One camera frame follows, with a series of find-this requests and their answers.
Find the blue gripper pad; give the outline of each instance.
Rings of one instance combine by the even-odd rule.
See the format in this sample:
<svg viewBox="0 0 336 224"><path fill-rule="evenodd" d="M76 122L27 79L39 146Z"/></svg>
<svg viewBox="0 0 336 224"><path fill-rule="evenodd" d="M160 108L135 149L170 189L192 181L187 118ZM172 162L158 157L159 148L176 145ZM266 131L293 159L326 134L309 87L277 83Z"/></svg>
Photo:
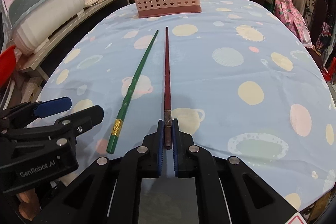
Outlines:
<svg viewBox="0 0 336 224"><path fill-rule="evenodd" d="M160 145L157 151L157 169L158 175L161 176L162 165L163 165L163 144L164 144L164 124L159 123L161 126L157 128L157 133L160 135Z"/></svg>
<svg viewBox="0 0 336 224"><path fill-rule="evenodd" d="M45 118L60 112L67 111L71 108L71 106L71 99L69 97L62 97L40 103L34 109L34 115L40 118Z"/></svg>
<svg viewBox="0 0 336 224"><path fill-rule="evenodd" d="M179 152L177 151L177 140L176 140L176 130L175 123L172 123L171 133L173 135L173 159L174 159L174 171L175 176L178 176L179 173Z"/></svg>

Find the red chopstick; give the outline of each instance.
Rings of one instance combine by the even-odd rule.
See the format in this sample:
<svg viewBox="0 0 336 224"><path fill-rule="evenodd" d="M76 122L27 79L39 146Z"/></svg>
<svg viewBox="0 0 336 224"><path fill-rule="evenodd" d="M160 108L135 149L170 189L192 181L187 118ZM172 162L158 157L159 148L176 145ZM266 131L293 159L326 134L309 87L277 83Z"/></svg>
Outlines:
<svg viewBox="0 0 336 224"><path fill-rule="evenodd" d="M165 123L165 148L172 148L171 142L171 100L170 100L170 67L169 67L169 38L166 27L166 56L165 56L165 99L164 99L164 123Z"/></svg>

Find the blue patterned cloth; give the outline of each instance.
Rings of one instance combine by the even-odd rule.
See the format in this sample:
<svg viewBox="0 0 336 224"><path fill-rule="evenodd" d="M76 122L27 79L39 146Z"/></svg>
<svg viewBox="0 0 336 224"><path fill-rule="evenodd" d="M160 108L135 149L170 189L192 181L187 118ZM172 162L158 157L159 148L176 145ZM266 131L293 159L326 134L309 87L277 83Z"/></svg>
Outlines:
<svg viewBox="0 0 336 224"><path fill-rule="evenodd" d="M139 19L134 4L103 19L66 56L41 92L73 106L33 123L100 105L102 123L77 138L79 174L102 155L123 156L163 119L165 27L172 116L214 156L240 157L301 210L335 183L336 106L311 56L273 14L248 0L201 0L202 13ZM106 145L132 76L155 31L115 154ZM197 223L193 180L144 180L140 223Z"/></svg>

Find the polka dot pattern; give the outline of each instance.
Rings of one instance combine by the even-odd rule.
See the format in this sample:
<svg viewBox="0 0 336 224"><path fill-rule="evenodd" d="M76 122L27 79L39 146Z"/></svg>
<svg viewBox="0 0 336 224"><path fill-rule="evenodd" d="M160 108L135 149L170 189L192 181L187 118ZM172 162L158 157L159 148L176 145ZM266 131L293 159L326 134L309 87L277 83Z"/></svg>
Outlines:
<svg viewBox="0 0 336 224"><path fill-rule="evenodd" d="M264 100L263 90L253 81L242 83L238 88L238 95L240 99L249 105L257 105Z"/></svg>
<svg viewBox="0 0 336 224"><path fill-rule="evenodd" d="M232 12L229 8L217 8L216 11L221 11L221 12Z"/></svg>
<svg viewBox="0 0 336 224"><path fill-rule="evenodd" d="M336 112L328 86L302 44L261 6L247 0L202 0L201 6L199 14L150 20L139 19L134 5L126 6L97 24L51 75L41 100L69 96L73 102L73 108L58 117L96 104L105 112L102 124L79 136L85 151L77 154L78 173L90 164L85 159L106 155L110 126L159 30L114 156L123 156L153 132L162 111L168 26L172 115L180 130L215 156L239 155L281 196L289 195L291 204L307 207L332 187L335 177L331 158ZM76 49L80 52L73 58ZM41 119L38 125L53 124L54 119ZM297 155L308 166L300 172L289 164Z"/></svg>

